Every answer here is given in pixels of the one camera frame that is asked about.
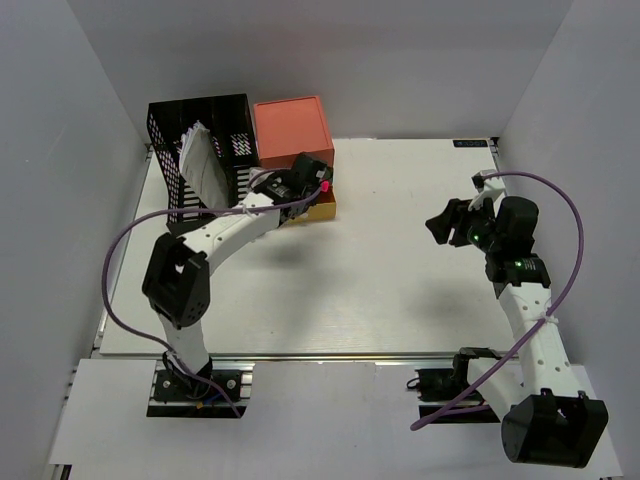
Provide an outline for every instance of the gray wall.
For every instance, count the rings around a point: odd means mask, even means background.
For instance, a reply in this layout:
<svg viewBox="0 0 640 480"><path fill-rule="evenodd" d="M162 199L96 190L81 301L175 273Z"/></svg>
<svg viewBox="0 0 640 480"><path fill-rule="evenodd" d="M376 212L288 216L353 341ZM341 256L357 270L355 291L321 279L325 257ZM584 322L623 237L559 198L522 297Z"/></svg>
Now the gray wall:
<svg viewBox="0 0 640 480"><path fill-rule="evenodd" d="M0 5L0 469L37 479L144 146L64 0Z"/></svg>
<svg viewBox="0 0 640 480"><path fill-rule="evenodd" d="M503 168L566 187L584 217L586 256L560 310L572 360L606 401L625 478L640 478L640 3L574 2L503 134ZM555 194L514 190L541 207L538 250L556 292L576 251L575 223Z"/></svg>
<svg viewBox="0 0 640 480"><path fill-rule="evenodd" d="M320 94L334 136L499 135L571 0L69 0L146 138L147 104Z"/></svg>

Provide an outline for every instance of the red object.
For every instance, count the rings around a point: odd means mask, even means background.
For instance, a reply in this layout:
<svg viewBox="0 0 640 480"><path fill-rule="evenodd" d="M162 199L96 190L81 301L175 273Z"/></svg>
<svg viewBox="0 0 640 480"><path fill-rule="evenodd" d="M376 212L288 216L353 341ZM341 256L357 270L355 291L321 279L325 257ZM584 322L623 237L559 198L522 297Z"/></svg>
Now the red object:
<svg viewBox="0 0 640 480"><path fill-rule="evenodd" d="M258 155L264 168L290 168L301 152L333 166L335 150L320 97L257 103Z"/></svg>

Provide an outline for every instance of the plastic crate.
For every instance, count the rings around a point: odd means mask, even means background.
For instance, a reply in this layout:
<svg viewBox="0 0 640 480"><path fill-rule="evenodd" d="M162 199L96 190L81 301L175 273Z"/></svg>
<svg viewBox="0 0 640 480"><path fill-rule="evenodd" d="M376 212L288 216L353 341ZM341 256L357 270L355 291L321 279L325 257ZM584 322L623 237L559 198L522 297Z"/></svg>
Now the plastic crate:
<svg viewBox="0 0 640 480"><path fill-rule="evenodd" d="M249 169L258 165L258 150L245 94L149 104L147 131L167 184L168 208L205 208L178 168L182 134L197 121L211 131L214 151L229 185L228 205L234 206L248 193ZM172 224L210 217L201 213L170 214L167 224L177 227Z"/></svg>

